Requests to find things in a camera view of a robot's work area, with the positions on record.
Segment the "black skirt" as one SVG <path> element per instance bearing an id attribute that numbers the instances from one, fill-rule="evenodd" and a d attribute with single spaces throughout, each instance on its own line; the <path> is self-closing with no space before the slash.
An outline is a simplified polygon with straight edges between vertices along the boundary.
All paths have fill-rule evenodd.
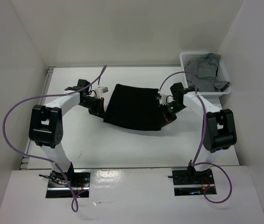
<path id="1" fill-rule="evenodd" d="M 138 131 L 160 131 L 166 118 L 157 99 L 158 89 L 117 84 L 104 122 Z"/>

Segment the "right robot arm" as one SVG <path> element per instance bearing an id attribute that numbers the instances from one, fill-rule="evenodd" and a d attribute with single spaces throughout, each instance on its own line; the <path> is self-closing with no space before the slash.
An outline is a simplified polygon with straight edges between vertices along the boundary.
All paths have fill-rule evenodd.
<path id="1" fill-rule="evenodd" d="M 202 133 L 198 150 L 187 167 L 187 179 L 197 184 L 210 173 L 212 163 L 221 150 L 227 150 L 237 141 L 235 121 L 230 109 L 221 109 L 193 86 L 184 88 L 182 83 L 170 87 L 173 100 L 162 103 L 159 109 L 163 116 L 161 127 L 177 119 L 176 114 L 185 108 L 202 118 Z"/>

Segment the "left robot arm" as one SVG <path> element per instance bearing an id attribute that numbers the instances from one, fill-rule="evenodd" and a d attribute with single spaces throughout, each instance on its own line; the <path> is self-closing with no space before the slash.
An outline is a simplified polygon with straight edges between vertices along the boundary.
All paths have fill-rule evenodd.
<path id="1" fill-rule="evenodd" d="M 66 187 L 75 182 L 73 164 L 67 158 L 61 143 L 64 135 L 63 116 L 79 105 L 87 108 L 91 115 L 103 118 L 105 110 L 102 95 L 106 92 L 108 92 L 107 87 L 97 86 L 92 90 L 90 82 L 80 79 L 76 86 L 67 87 L 55 100 L 32 108 L 29 138 L 50 160 L 52 180 L 59 180 Z"/>

